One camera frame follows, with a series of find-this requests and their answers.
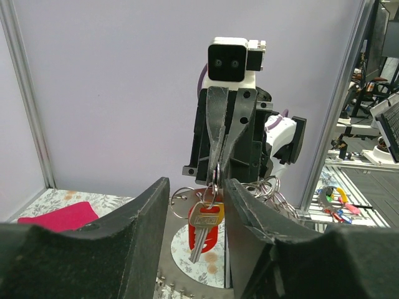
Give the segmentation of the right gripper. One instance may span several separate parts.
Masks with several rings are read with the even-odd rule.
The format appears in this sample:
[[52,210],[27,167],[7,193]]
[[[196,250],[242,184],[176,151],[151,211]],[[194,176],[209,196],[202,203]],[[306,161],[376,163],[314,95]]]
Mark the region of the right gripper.
[[203,185],[212,181],[217,166],[221,180],[251,183],[270,174],[271,146],[264,125],[272,116],[267,108],[271,100],[259,87],[230,91],[212,86],[200,91],[190,162],[183,174]]

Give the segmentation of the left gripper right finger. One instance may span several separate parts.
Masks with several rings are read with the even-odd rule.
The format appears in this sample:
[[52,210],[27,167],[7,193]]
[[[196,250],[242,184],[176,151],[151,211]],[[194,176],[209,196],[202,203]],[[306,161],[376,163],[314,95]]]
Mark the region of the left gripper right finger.
[[338,225],[321,234],[300,226],[291,240],[276,240],[278,294],[261,298],[398,297],[396,229]]

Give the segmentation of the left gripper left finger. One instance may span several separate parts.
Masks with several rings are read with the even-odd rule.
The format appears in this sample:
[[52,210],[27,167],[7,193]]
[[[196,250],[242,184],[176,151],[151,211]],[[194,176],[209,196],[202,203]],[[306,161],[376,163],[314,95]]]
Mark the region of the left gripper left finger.
[[2,298],[151,298],[170,182],[78,230],[1,224]]

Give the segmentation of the metal ring key organizer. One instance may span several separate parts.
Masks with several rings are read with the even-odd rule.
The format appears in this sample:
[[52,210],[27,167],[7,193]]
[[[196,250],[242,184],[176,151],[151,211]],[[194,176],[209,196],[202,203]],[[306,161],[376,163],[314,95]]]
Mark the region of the metal ring key organizer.
[[173,260],[171,243],[185,221],[168,211],[161,246],[157,280],[171,295],[182,298],[261,298],[277,295],[275,279],[277,239],[291,240],[300,224],[255,198],[236,179],[224,184],[227,233],[232,288],[205,285],[185,274]]

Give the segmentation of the silver key with red tag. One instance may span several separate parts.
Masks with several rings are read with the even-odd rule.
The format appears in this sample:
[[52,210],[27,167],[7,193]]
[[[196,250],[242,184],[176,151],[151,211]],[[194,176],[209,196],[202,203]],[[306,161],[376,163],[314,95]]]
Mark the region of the silver key with red tag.
[[209,205],[198,202],[194,206],[189,223],[195,228],[195,243],[189,260],[197,263],[208,235],[209,230],[218,225],[219,213],[208,209]]

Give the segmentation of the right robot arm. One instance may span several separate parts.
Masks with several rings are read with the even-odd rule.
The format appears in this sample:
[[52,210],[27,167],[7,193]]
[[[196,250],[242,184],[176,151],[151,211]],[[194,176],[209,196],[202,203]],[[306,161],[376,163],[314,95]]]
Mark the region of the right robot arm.
[[207,185],[213,179],[252,183],[279,177],[297,161],[307,120],[272,109],[259,88],[208,87],[200,91],[190,162],[182,173]]

